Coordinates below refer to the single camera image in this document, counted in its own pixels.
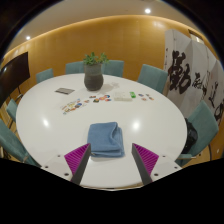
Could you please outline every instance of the round table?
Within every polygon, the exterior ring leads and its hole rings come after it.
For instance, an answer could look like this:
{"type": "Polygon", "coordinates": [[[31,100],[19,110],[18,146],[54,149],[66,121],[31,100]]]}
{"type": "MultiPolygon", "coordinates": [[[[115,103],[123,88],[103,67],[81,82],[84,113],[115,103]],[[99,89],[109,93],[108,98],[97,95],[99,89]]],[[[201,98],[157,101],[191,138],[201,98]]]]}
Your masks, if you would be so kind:
{"type": "Polygon", "coordinates": [[[165,96],[140,83],[103,75],[104,85],[88,91],[84,74],[69,74],[45,80],[32,87],[18,105],[18,134],[27,151],[44,165],[57,153],[68,152],[87,143],[93,123],[117,122],[123,132],[125,156],[122,158],[89,157],[80,185],[93,188],[119,188],[141,183],[132,143],[141,145],[173,161],[180,155],[187,137],[180,110],[165,96]],[[55,92],[59,88],[75,90],[69,95],[55,92]],[[133,91],[132,101],[115,101],[113,93],[133,91]],[[138,94],[149,94],[143,101],[138,94]],[[110,95],[112,101],[94,103],[90,96],[110,95]],[[90,100],[82,108],[64,115],[61,107],[80,99],[90,100]]]}

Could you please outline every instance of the folded towel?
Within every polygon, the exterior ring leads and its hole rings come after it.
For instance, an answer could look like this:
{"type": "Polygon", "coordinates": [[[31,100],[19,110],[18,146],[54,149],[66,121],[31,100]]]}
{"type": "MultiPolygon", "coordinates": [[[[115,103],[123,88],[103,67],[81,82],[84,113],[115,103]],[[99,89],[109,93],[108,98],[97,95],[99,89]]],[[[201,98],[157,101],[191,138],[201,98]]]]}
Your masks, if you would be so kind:
{"type": "Polygon", "coordinates": [[[93,157],[124,156],[122,130],[117,122],[91,124],[87,142],[93,157]]]}

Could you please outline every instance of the ceiling light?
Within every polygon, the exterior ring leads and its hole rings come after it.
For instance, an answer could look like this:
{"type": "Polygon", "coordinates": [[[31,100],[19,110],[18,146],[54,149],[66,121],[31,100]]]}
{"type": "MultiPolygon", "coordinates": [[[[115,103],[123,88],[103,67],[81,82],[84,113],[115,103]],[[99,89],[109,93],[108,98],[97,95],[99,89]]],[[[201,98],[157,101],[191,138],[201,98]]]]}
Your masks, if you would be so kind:
{"type": "Polygon", "coordinates": [[[149,14],[150,12],[151,12],[150,9],[146,9],[146,10],[145,10],[145,13],[147,13],[147,14],[149,14]]]}

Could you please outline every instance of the wooden wall panel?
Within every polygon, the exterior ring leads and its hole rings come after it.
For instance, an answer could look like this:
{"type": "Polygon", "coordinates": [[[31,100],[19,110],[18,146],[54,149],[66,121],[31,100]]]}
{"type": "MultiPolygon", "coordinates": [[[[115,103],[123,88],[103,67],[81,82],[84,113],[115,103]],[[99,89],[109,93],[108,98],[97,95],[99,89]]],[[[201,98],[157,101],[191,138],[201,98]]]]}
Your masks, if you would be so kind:
{"type": "MultiPolygon", "coordinates": [[[[81,61],[92,51],[105,52],[109,59],[123,60],[123,77],[137,80],[142,64],[163,69],[165,31],[176,29],[190,37],[188,29],[179,22],[154,16],[110,16],[82,21],[52,30],[33,38],[9,51],[4,66],[14,57],[28,51],[30,79],[20,86],[27,92],[36,85],[36,73],[53,68],[54,76],[65,74],[66,63],[81,61]]],[[[217,55],[207,38],[205,45],[217,55]]],[[[223,147],[222,132],[213,140],[212,147],[223,147]]]]}

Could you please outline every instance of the chair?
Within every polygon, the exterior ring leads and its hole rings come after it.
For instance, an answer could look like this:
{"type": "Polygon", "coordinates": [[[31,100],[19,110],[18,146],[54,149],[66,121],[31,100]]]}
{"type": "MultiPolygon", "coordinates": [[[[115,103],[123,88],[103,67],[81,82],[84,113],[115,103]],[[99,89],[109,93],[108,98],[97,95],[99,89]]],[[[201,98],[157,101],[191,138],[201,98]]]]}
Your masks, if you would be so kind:
{"type": "Polygon", "coordinates": [[[112,75],[117,77],[123,76],[124,61],[109,60],[108,64],[102,64],[102,74],[112,75]]]}
{"type": "Polygon", "coordinates": [[[17,101],[19,98],[22,98],[22,97],[23,97],[23,94],[20,94],[20,95],[16,98],[16,100],[11,99],[11,100],[9,101],[9,104],[8,104],[7,108],[6,108],[7,113],[8,113],[9,116],[12,118],[12,121],[11,121],[11,123],[10,123],[10,125],[9,125],[9,129],[11,128],[13,121],[16,123],[16,111],[17,111],[17,107],[18,107],[16,101],[17,101]]]}
{"type": "Polygon", "coordinates": [[[0,145],[13,157],[23,163],[40,167],[40,165],[33,160],[22,143],[16,135],[6,127],[4,122],[0,119],[0,145]]]}
{"type": "Polygon", "coordinates": [[[137,82],[162,93],[167,76],[167,72],[159,68],[143,64],[137,82]]]}
{"type": "Polygon", "coordinates": [[[68,63],[65,65],[65,74],[84,73],[83,61],[68,63]]]}
{"type": "Polygon", "coordinates": [[[45,81],[47,79],[50,79],[50,78],[53,78],[53,77],[54,77],[54,74],[53,74],[53,69],[52,68],[36,74],[37,83],[43,82],[43,81],[45,81]]]}
{"type": "Polygon", "coordinates": [[[180,154],[175,161],[179,166],[184,166],[198,155],[215,137],[219,131],[218,124],[209,107],[204,100],[196,107],[189,116],[188,121],[192,123],[198,133],[197,142],[191,147],[188,154],[180,154]]]}

